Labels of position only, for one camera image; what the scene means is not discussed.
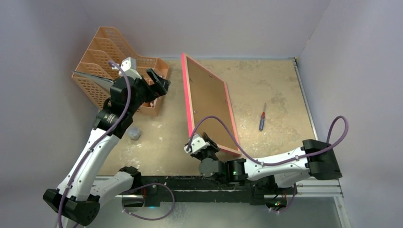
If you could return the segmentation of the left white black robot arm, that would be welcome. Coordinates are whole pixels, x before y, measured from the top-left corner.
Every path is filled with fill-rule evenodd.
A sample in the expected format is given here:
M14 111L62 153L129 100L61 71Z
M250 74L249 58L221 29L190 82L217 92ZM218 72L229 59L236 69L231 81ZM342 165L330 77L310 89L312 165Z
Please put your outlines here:
M113 177L99 185L94 184L108 155L132 124L135 112L144 103L168 92L168 79L159 76L153 69L146 72L152 84L133 69L119 68L117 79L104 79L110 95L96 115L86 146L63 181L43 194L43 200L58 215L58 228L85 227L115 196L126 191L137 194L150 187L135 167L123 167Z

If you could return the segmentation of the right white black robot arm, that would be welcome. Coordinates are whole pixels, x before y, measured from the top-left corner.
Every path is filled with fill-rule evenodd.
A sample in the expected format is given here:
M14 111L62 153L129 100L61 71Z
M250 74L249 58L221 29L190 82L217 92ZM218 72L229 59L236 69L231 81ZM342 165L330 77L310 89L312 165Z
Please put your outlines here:
M332 145L312 139L304 140L301 147L282 154L221 161L216 156L217 144L204 133L193 136L184 151L200 160L199 173L205 178L227 185L243 185L270 177L267 188L272 193L279 193L309 177L322 181L342 177Z

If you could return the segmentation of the blue red screwdriver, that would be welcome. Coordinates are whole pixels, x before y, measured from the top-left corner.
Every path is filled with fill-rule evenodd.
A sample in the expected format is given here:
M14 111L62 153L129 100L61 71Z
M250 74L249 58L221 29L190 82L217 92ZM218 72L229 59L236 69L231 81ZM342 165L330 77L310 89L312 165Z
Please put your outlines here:
M266 118L266 109L267 109L267 104L265 103L263 106L262 114L260 116L259 131L263 131L263 129L264 129L265 118Z

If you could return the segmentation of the pink picture frame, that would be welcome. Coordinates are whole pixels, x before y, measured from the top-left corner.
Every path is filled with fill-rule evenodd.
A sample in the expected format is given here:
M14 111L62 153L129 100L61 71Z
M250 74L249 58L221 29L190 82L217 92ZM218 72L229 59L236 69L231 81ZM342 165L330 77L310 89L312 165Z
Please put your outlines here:
M181 55L181 64L189 135L202 118L214 115L225 123L238 142L226 82L185 53ZM241 155L224 126L213 118L203 121L196 133L207 133L226 154Z

